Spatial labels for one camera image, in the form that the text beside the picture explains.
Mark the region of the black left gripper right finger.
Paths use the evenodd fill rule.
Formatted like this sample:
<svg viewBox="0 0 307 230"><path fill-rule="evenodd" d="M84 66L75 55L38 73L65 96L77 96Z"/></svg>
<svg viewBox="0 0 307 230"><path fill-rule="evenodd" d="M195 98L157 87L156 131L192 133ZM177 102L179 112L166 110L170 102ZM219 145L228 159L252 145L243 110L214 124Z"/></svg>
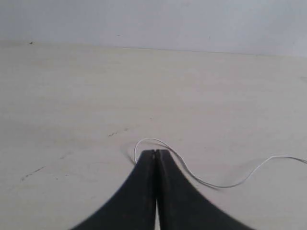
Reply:
<svg viewBox="0 0 307 230"><path fill-rule="evenodd" d="M206 199L169 151L156 151L156 200L162 230L250 230Z"/></svg>

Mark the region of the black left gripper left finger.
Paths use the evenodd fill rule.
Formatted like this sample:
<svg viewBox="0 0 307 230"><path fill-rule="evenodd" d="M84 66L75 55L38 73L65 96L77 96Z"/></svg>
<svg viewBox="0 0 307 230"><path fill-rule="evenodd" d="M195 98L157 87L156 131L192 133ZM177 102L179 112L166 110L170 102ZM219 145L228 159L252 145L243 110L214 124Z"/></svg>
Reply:
<svg viewBox="0 0 307 230"><path fill-rule="evenodd" d="M144 151L115 194L74 230L153 230L156 214L156 152Z"/></svg>

